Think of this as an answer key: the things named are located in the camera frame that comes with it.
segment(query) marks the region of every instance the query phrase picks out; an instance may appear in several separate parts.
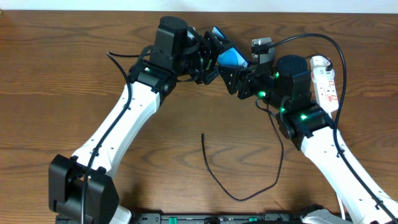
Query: wooden surface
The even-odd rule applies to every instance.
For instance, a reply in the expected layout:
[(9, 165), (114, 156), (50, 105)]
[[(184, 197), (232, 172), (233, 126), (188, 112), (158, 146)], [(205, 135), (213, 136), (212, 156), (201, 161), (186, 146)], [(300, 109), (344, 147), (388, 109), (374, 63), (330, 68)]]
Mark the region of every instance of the wooden surface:
[[(398, 16), (356, 14), (6, 11), (0, 19), (0, 223), (53, 223), (47, 169), (70, 156), (117, 102), (124, 80), (106, 51), (137, 54), (153, 44), (160, 17), (184, 18), (200, 34), (219, 26), (243, 53), (252, 39), (274, 41), (304, 32), (334, 38), (347, 61), (348, 88), (340, 130), (375, 181), (398, 199)], [(295, 40), (286, 54), (330, 57), (341, 91), (341, 62), (318, 39)], [(119, 59), (128, 68), (132, 59)], [(180, 83), (142, 127), (116, 177), (121, 204), (165, 213), (254, 213), (319, 203), (338, 211), (321, 172), (284, 139), (279, 183), (247, 202), (228, 198), (203, 163), (236, 197), (273, 183), (279, 142), (255, 97), (211, 85)]]

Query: white background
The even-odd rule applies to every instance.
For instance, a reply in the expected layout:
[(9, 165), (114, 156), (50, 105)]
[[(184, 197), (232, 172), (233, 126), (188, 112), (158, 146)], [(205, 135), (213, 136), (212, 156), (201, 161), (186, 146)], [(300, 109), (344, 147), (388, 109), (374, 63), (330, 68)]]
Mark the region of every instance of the white background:
[(0, 0), (0, 9), (398, 13), (398, 0)]

